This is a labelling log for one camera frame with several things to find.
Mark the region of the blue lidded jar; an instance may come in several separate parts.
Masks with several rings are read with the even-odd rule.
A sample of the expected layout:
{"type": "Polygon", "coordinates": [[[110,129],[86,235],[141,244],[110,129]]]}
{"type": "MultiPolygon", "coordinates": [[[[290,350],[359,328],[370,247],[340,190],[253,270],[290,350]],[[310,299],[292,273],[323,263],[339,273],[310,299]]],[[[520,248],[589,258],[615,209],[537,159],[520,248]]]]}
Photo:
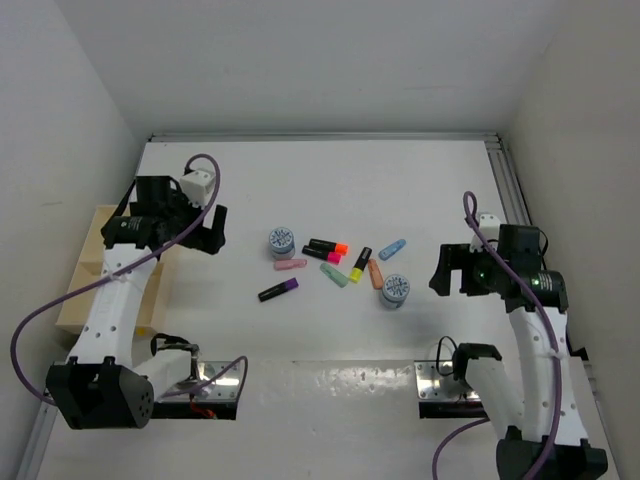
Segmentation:
{"type": "Polygon", "coordinates": [[[269,249],[276,260],[289,260],[295,255],[295,239],[293,232],[287,227],[274,228],[268,237],[269,249]]]}
{"type": "Polygon", "coordinates": [[[383,306],[389,309],[401,308],[410,293],[408,279],[400,274],[387,276],[379,291],[379,299],[383,306]]]}

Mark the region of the purple capped black highlighter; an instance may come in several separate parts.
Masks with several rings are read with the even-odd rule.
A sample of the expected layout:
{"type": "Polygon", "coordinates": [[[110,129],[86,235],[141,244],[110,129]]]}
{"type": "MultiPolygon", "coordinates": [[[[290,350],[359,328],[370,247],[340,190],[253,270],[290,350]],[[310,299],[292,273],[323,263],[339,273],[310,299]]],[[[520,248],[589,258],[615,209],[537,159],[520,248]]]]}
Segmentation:
{"type": "Polygon", "coordinates": [[[265,302],[276,298],[280,295],[283,295],[291,290],[294,290],[299,287],[299,283],[296,278],[288,279],[284,282],[276,284],[258,294],[258,299],[260,302],[265,302]]]}

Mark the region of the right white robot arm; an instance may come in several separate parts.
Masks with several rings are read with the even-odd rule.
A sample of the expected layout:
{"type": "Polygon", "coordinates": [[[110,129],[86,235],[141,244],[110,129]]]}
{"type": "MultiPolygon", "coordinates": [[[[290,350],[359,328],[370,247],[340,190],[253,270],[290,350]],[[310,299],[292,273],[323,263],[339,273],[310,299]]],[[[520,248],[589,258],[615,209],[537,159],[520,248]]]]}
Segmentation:
{"type": "Polygon", "coordinates": [[[472,222],[468,244],[444,244],[429,282],[440,296],[461,273],[462,294],[497,294],[513,329],[522,388],[509,380],[503,357],[489,344],[461,343],[452,378],[475,391],[498,437],[502,479],[598,479],[606,453],[590,445],[570,378],[563,276],[543,267],[540,230],[503,224],[484,213],[472,222]]]}

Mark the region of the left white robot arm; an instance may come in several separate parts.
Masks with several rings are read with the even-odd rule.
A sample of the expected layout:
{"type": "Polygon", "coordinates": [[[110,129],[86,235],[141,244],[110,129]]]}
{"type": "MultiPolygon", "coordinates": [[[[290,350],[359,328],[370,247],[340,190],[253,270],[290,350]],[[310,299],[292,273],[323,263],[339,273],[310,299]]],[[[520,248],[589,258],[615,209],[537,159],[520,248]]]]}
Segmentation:
{"type": "Polygon", "coordinates": [[[205,169],[188,169],[180,179],[138,176],[135,201],[121,200],[103,225],[104,283],[67,359],[46,377],[70,428],[142,428],[159,398],[194,379],[196,345],[163,347],[135,366],[133,337],[162,253],[181,245],[215,255],[224,246],[227,209],[213,203],[218,187],[217,174],[205,169]]]}

